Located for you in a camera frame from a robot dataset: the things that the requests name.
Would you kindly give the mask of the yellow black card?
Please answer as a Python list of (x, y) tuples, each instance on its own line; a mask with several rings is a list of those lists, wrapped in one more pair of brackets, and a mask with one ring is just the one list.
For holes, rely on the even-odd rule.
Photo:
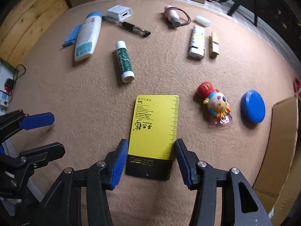
[(170, 179), (178, 114), (178, 95), (136, 97), (125, 174)]

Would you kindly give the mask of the red clown figurine toy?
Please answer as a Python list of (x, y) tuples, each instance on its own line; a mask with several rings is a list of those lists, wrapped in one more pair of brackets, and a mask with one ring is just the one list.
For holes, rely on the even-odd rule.
[(213, 87), (210, 82), (203, 82), (196, 90), (199, 97), (203, 99), (203, 104), (210, 113), (209, 126), (217, 127), (231, 123), (231, 108), (226, 96)]

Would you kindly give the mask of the white power strip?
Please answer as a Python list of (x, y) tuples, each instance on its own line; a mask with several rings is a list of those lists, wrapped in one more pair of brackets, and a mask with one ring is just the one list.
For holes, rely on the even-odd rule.
[(1, 111), (7, 110), (12, 101), (16, 69), (1, 59)]

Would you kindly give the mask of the blue round lid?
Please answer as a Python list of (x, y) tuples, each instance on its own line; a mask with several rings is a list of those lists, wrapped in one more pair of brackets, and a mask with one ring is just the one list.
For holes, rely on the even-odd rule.
[(249, 90), (241, 98), (241, 112), (244, 118), (252, 123), (261, 123), (266, 114), (264, 99), (261, 94), (255, 90)]

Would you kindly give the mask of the cardboard box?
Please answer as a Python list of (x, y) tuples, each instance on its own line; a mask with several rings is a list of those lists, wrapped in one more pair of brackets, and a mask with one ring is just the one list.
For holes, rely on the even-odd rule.
[(253, 185), (273, 225), (281, 225), (300, 193), (300, 100), (272, 107), (266, 154)]

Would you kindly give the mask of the blue plastic comb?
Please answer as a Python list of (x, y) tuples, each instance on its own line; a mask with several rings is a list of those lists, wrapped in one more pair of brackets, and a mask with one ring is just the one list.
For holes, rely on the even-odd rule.
[(75, 26), (73, 30), (70, 32), (70, 34), (65, 39), (65, 42), (62, 44), (62, 47), (68, 47), (70, 45), (73, 45), (78, 37), (79, 31), (81, 29), (81, 24)]

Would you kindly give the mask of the white bottle blue cap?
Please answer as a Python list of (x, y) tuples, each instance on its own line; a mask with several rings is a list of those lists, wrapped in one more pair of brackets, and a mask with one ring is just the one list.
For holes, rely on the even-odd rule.
[(81, 25), (74, 49), (74, 61), (79, 62), (93, 55), (102, 25), (102, 12), (93, 11)]

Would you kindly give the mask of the green white glue stick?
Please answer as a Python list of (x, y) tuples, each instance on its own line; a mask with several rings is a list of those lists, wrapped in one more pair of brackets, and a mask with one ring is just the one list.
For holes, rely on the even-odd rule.
[(121, 72), (121, 79), (124, 83), (130, 83), (135, 79), (131, 61), (128, 55), (128, 49), (124, 41), (116, 42), (116, 54)]

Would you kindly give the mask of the white patterned long box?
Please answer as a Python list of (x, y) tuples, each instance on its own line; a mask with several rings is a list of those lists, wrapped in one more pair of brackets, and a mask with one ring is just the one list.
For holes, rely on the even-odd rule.
[(202, 60), (204, 58), (206, 43), (206, 29), (201, 26), (193, 26), (188, 50), (188, 56)]

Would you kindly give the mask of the black pen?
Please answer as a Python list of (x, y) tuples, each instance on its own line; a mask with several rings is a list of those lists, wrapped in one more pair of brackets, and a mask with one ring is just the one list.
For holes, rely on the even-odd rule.
[(140, 35), (141, 37), (148, 37), (150, 36), (151, 32), (145, 29), (140, 28), (137, 25), (131, 24), (126, 21), (119, 21), (117, 19), (114, 19), (109, 16), (102, 16), (102, 19), (105, 21), (109, 21), (111, 23), (115, 23), (118, 26), (124, 27), (126, 30), (131, 31), (137, 35)]

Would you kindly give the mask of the white power adapter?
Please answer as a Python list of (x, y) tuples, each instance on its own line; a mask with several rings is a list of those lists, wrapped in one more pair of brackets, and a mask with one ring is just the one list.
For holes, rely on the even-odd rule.
[(122, 5), (115, 5), (106, 11), (106, 15), (117, 21), (124, 21), (132, 16), (132, 9)]

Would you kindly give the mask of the white eraser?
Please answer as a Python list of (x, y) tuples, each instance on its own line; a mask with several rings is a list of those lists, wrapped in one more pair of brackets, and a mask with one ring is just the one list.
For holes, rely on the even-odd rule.
[(200, 24), (202, 27), (209, 27), (212, 23), (209, 19), (200, 15), (196, 16), (194, 21)]

